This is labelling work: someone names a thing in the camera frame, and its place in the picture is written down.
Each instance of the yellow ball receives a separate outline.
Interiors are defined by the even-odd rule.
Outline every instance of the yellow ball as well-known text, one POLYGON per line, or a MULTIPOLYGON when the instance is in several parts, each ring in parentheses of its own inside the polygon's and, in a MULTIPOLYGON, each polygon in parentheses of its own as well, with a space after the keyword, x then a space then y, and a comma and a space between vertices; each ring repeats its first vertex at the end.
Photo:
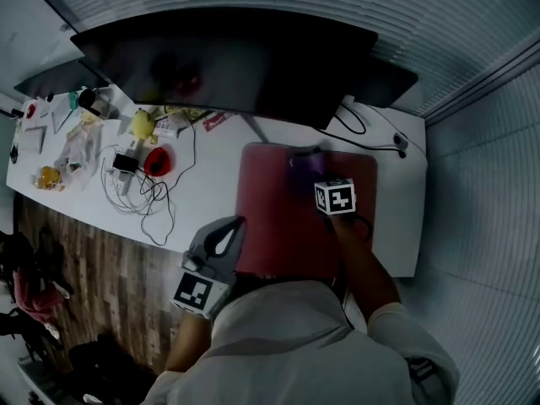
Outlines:
POLYGON ((146 139, 155 128, 155 121, 150 114, 145 110, 139 110, 135 113, 132 119, 132 131, 133 135, 137 138, 146 139))

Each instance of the wooden floor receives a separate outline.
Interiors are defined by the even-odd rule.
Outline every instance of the wooden floor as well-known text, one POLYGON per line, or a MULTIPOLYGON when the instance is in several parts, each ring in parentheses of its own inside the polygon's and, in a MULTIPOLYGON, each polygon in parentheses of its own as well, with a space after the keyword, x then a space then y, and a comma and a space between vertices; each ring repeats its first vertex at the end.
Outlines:
POLYGON ((112 332, 137 363, 158 374, 176 334, 180 310, 169 302, 166 277, 181 254, 107 233, 23 197, 19 230, 36 249, 48 226, 64 247, 64 276, 73 287, 68 306, 54 310, 64 351, 48 347, 61 371, 68 350, 112 332))

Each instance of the red cutting board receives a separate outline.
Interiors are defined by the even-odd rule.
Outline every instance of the red cutting board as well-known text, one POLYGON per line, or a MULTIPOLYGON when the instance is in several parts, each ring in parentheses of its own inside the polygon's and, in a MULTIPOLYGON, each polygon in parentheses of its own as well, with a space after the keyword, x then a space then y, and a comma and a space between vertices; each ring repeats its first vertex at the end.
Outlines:
MULTIPOLYGON (((325 168, 352 178, 356 211, 375 224, 377 163, 362 154, 325 152, 325 168)), ((339 248, 315 195, 300 197, 289 182, 289 147, 252 143, 244 147, 240 166, 236 214, 246 218, 247 231, 239 273, 271 276, 336 278, 339 248)), ((359 240, 366 226, 356 221, 359 240)))

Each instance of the white desk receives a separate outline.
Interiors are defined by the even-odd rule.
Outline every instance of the white desk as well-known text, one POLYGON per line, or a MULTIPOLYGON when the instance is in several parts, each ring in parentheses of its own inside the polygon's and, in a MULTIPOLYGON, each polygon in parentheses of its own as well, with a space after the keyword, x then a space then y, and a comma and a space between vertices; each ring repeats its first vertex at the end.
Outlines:
MULTIPOLYGON (((55 98, 51 104, 54 108, 55 98)), ((131 117, 138 108, 119 89, 113 89, 113 105, 123 116, 131 117)), ((328 131, 345 138, 370 145, 388 144, 395 130, 373 111, 358 105, 366 120, 368 134, 351 138, 343 126, 335 119, 328 131)), ((424 121, 399 111, 383 110, 408 137, 425 149, 424 121)), ((358 123, 344 110, 340 116, 351 127, 358 123)), ((406 159, 400 159, 393 152, 367 152, 351 144, 324 137, 308 127, 257 118, 256 122, 273 143, 289 145, 313 145, 325 141, 330 149, 373 154, 378 162, 377 202, 375 210, 374 252, 394 277, 414 275, 424 216, 424 186, 426 161, 414 146, 409 146, 406 159)), ((100 162, 105 157, 111 165, 114 154, 112 148, 103 151, 98 170, 83 192, 49 192, 36 189, 30 181, 38 167, 52 165, 58 158, 65 143, 66 134, 78 123, 70 117, 58 134, 54 134, 51 118, 40 119, 33 116, 24 121, 26 127, 47 126, 45 142, 41 154, 19 153, 17 164, 9 164, 7 184, 15 191, 34 199, 48 208, 57 210, 72 218, 81 220, 111 233, 152 244, 140 230, 140 217, 118 213, 108 203, 100 179, 100 162)), ((102 131, 101 147, 117 144, 120 121, 106 121, 102 131)), ((176 205, 175 228, 170 235, 166 249, 185 251, 195 232, 203 225, 235 213, 236 190, 240 157, 244 146, 259 142, 260 138, 239 116, 231 117, 225 123, 206 132, 201 124, 197 129, 197 165, 189 170, 171 193, 171 201, 176 205)), ((176 167, 165 177, 173 184, 179 172, 192 164, 192 131, 181 132, 178 140, 160 138, 159 145, 169 144, 176 156, 176 167)), ((147 152, 156 147, 148 142, 147 152)), ((128 196, 136 202, 139 185, 132 181, 128 196)), ((157 241, 163 241, 170 228, 170 218, 166 203, 162 202, 160 211, 145 220, 145 228, 157 241)))

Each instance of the white shirt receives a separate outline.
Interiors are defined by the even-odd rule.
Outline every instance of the white shirt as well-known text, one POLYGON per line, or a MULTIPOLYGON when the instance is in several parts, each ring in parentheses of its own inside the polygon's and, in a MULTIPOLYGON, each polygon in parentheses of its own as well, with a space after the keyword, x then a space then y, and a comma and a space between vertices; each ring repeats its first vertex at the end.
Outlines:
POLYGON ((392 303, 348 326, 333 292, 314 281, 258 289, 218 315, 211 348, 186 373, 165 372, 144 405, 451 403, 456 366, 392 303))

